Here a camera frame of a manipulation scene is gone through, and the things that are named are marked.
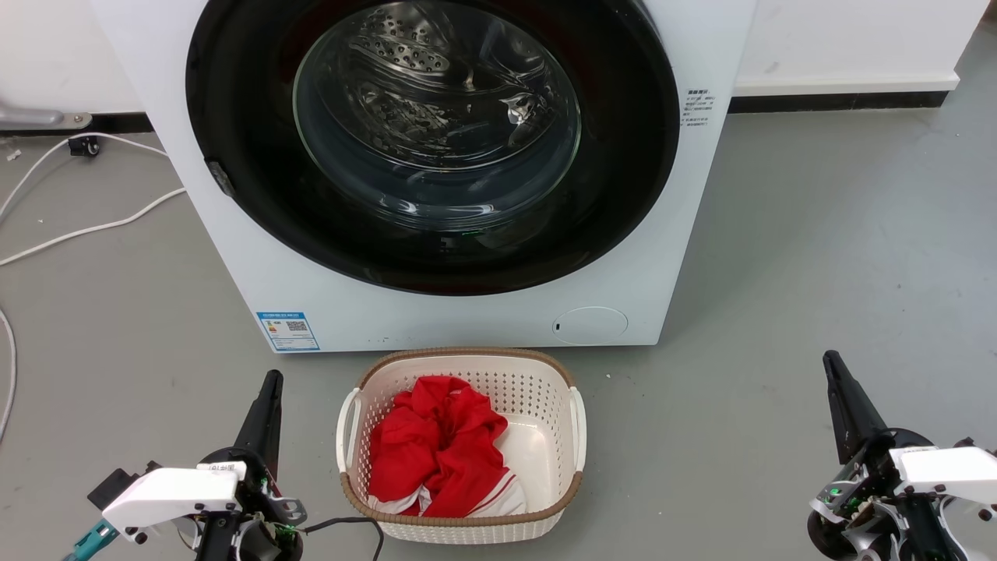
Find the black round glass washer door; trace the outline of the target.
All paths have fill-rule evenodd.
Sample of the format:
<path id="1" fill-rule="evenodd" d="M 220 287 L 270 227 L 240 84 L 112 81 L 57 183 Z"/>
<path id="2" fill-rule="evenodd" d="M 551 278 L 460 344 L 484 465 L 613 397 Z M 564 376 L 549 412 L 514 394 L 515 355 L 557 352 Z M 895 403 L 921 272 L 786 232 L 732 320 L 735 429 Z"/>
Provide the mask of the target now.
<path id="1" fill-rule="evenodd" d="M 661 195 L 677 89 L 635 0 L 209 0 L 186 106 L 224 194 L 325 269 L 493 295 L 611 251 Z"/>

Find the blue energy label sticker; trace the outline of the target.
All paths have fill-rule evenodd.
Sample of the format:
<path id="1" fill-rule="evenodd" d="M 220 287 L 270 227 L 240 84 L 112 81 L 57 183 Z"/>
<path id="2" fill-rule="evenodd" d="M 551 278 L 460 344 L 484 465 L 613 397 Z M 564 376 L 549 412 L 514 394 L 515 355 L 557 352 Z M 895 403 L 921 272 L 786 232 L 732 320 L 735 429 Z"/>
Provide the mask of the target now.
<path id="1" fill-rule="evenodd" d="M 275 354 L 311 354 L 321 351 L 305 313 L 256 312 L 255 316 Z"/>

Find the cream perforated laundry basket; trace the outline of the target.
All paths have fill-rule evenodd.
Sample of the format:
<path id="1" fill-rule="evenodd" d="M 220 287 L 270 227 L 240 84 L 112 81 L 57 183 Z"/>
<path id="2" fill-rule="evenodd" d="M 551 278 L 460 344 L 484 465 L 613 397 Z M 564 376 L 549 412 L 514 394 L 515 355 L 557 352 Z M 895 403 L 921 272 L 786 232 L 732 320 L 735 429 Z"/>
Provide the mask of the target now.
<path id="1" fill-rule="evenodd" d="M 366 503 L 370 436 L 423 376 L 467 381 L 508 419 L 496 440 L 526 491 L 527 511 L 503 517 L 442 518 L 384 514 Z M 587 413 L 569 370 L 526 349 L 434 348 L 385 356 L 343 402 L 336 426 L 336 463 L 353 508 L 393 538 L 439 545 L 494 545 L 544 536 L 576 497 L 587 460 Z"/>

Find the right gripper body dark round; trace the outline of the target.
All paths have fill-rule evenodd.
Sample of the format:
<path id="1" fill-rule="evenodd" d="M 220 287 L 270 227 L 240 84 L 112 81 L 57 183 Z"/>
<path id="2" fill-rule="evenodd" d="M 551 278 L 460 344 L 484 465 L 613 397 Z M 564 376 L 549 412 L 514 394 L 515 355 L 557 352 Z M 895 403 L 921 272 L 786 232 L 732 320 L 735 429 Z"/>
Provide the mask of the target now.
<path id="1" fill-rule="evenodd" d="M 816 550 L 832 561 L 984 561 L 952 532 L 945 511 L 958 498 L 944 485 L 926 492 L 900 487 L 890 452 L 929 448 L 907 429 L 866 440 L 811 503 L 807 532 Z"/>

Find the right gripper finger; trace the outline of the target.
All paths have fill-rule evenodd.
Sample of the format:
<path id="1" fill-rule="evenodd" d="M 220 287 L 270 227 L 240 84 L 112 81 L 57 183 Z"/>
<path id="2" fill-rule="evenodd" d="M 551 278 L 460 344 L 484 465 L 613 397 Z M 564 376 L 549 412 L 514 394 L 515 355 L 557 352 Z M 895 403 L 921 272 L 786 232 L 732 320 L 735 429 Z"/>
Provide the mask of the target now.
<path id="1" fill-rule="evenodd" d="M 866 438 L 865 420 L 857 392 L 859 384 L 838 351 L 826 351 L 823 354 L 823 368 L 838 462 L 845 465 L 851 461 Z"/>
<path id="2" fill-rule="evenodd" d="M 838 351 L 832 351 L 832 426 L 837 454 L 857 454 L 888 429 Z"/>

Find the grey metal floor bracket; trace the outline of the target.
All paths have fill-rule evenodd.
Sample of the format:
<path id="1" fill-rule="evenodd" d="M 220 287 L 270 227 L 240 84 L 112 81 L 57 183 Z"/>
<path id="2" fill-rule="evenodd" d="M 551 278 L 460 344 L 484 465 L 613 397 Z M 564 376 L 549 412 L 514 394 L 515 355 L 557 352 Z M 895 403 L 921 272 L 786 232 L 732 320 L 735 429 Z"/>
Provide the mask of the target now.
<path id="1" fill-rule="evenodd" d="M 52 109 L 18 108 L 0 101 L 0 132 L 83 130 L 93 115 Z"/>

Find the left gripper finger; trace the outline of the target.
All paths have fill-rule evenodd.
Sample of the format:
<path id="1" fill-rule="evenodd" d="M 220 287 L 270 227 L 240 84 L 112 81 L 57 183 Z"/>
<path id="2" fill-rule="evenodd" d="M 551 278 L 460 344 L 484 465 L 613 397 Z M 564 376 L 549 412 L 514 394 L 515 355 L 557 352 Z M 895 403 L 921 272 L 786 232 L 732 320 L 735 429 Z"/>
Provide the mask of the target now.
<path id="1" fill-rule="evenodd" d="M 245 416 L 245 421 L 240 427 L 238 437 L 236 437 L 234 447 L 239 448 L 239 450 L 248 450 L 255 453 L 260 457 L 261 461 L 265 465 L 263 459 L 259 454 L 259 434 L 261 429 L 262 420 L 262 400 L 257 395 L 257 398 L 250 405 L 249 411 Z"/>
<path id="2" fill-rule="evenodd" d="M 284 395 L 284 374 L 279 370 L 270 370 L 265 376 L 259 395 L 263 403 L 259 454 L 273 477 L 278 475 L 279 469 L 282 395 Z"/>

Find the red and white garment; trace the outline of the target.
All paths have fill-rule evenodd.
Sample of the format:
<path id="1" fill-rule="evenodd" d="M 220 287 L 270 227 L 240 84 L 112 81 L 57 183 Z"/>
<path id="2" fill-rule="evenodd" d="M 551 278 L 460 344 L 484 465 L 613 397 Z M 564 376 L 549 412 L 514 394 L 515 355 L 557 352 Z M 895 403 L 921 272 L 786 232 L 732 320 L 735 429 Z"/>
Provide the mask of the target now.
<path id="1" fill-rule="evenodd" d="M 467 381 L 421 377 L 372 430 L 367 505 L 414 517 L 526 513 L 526 491 L 496 447 L 508 425 Z"/>

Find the left gripper body dark round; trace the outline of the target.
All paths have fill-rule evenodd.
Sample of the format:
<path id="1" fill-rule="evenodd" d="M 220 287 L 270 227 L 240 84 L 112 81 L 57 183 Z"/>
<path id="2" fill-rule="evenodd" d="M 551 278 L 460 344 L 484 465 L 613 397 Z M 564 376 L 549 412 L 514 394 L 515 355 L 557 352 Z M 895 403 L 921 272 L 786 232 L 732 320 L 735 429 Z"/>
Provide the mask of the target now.
<path id="1" fill-rule="evenodd" d="M 306 520 L 307 513 L 300 502 L 283 497 L 277 488 L 278 447 L 228 447 L 214 451 L 203 461 L 245 462 L 246 475 L 236 485 L 236 506 L 203 511 L 203 533 L 197 539 L 195 561 L 236 561 L 235 541 L 243 534 L 238 525 L 249 522 L 254 515 L 274 526 L 293 526 Z"/>

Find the white front-load washing machine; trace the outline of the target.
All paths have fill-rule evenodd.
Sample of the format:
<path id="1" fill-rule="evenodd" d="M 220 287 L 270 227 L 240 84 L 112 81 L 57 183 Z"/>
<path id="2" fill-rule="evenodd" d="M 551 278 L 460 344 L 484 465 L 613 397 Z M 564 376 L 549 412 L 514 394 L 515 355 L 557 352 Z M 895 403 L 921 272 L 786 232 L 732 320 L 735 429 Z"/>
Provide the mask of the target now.
<path id="1" fill-rule="evenodd" d="M 90 0 L 253 316 L 305 313 L 323 352 L 657 344 L 759 0 L 635 0 L 677 89 L 678 149 L 661 195 L 623 241 L 583 269 L 526 290 L 463 297 L 390 290 L 325 269 L 221 191 L 197 146 L 185 93 L 190 39 L 207 2 Z M 707 125 L 686 127 L 682 103 L 697 88 L 715 96 L 713 114 Z"/>

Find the white printed text sticker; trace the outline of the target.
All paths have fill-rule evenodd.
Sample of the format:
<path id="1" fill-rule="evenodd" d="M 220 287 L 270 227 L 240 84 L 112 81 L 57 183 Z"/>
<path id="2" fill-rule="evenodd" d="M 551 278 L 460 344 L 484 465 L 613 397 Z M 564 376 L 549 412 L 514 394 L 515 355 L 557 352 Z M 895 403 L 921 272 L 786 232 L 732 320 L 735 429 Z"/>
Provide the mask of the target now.
<path id="1" fill-rule="evenodd" d="M 707 125 L 713 114 L 715 96 L 709 89 L 687 90 L 682 103 L 681 124 L 686 127 L 701 127 Z"/>

